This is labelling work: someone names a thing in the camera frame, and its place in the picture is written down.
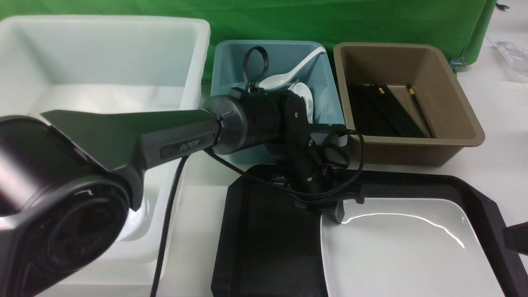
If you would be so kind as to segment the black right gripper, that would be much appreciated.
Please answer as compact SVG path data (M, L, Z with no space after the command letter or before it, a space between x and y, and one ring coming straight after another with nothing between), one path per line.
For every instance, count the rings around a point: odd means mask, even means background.
M528 222L503 229L504 244L519 254L528 254Z

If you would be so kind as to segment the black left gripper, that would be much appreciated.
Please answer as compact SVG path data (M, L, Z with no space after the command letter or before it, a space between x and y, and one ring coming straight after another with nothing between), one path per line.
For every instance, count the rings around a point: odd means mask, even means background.
M357 136L361 145L358 171L344 181L337 169L347 169L350 158L338 145ZM335 224L345 215L341 194L359 177L365 164L365 139L357 130L341 124L308 124L299 132L286 131L270 143L270 155L281 169L288 194L318 209Z

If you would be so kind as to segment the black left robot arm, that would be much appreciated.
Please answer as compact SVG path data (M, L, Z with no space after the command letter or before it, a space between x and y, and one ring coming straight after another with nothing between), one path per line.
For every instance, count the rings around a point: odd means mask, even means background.
M290 90L234 87L196 110L86 113L53 110L45 122L1 118L1 295L34 297L99 258L142 204L145 172L198 151L221 156L264 145L285 184L246 174L306 205L341 210L359 177L365 141L337 124L311 124Z

